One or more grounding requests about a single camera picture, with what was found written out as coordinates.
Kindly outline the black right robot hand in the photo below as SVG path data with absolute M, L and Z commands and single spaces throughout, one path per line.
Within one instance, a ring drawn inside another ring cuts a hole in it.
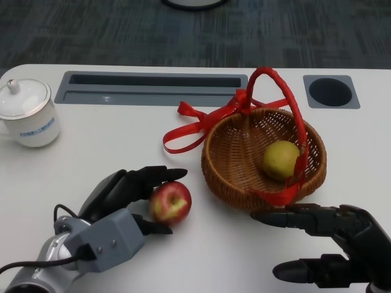
M 269 226 L 329 237 L 345 253 L 281 263 L 272 270 L 277 279 L 313 283 L 319 288 L 365 283 L 367 292 L 390 292 L 390 237 L 368 211 L 347 204 L 322 207 L 304 203 L 252 212 L 250 216 Z

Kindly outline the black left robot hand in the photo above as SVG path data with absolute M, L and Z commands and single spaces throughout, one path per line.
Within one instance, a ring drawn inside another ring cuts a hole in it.
M 153 221 L 133 214 L 142 234 L 172 234 L 170 227 L 184 220 L 192 206 L 190 191 L 178 181 L 187 173 L 186 169 L 163 165 L 119 170 L 100 181 L 82 205 L 78 217 L 94 223 L 131 203 L 147 200 Z

